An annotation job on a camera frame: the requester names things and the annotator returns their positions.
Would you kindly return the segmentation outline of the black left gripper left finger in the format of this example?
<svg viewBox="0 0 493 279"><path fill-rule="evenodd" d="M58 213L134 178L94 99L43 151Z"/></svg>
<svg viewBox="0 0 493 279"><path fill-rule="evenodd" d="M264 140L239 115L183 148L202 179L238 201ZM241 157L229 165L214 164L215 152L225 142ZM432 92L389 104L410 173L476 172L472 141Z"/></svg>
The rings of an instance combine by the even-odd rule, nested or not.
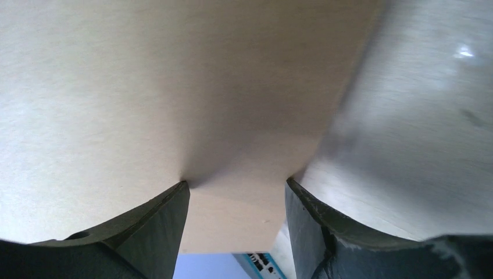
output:
<svg viewBox="0 0 493 279"><path fill-rule="evenodd" d="M180 181L63 240L2 240L1 278L172 278L189 200L189 186Z"/></svg>

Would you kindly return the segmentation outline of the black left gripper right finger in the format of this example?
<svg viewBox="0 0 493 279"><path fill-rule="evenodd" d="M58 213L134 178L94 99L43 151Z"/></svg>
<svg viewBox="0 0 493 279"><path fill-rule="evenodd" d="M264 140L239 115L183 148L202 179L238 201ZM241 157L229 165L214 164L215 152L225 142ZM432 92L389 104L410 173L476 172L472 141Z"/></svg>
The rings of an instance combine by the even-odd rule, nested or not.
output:
<svg viewBox="0 0 493 279"><path fill-rule="evenodd" d="M491 278L491 235L425 241L368 227L287 180L285 209L298 278Z"/></svg>

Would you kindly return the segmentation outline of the brown cardboard backing board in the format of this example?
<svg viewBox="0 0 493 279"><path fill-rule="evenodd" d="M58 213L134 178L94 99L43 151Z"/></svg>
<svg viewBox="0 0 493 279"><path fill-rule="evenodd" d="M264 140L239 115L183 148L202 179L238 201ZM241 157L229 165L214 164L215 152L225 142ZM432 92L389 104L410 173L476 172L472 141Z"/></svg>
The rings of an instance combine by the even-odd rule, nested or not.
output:
<svg viewBox="0 0 493 279"><path fill-rule="evenodd" d="M1 238L180 180L182 253L268 251L381 1L2 1Z"/></svg>

